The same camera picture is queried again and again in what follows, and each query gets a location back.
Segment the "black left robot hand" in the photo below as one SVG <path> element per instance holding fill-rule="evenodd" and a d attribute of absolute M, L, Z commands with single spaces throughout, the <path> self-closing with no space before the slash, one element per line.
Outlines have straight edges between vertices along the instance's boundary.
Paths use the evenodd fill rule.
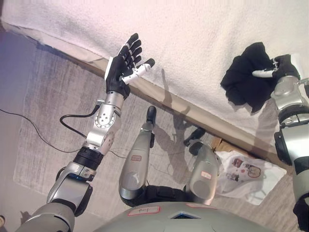
<path fill-rule="evenodd" d="M 116 92 L 126 99 L 130 94 L 129 83 L 146 74 L 155 65 L 150 58 L 141 63 L 141 40 L 134 33 L 120 48 L 115 57 L 110 57 L 105 71 L 106 92 Z"/>

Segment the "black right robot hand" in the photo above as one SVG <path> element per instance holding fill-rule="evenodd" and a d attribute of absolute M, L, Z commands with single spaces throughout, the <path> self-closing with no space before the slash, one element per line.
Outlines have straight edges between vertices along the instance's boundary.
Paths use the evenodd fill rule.
<path fill-rule="evenodd" d="M 292 76 L 300 80 L 302 71 L 297 62 L 298 54 L 281 55 L 270 60 L 270 68 L 255 70 L 252 75 L 258 78 L 274 78 L 276 80 Z"/>

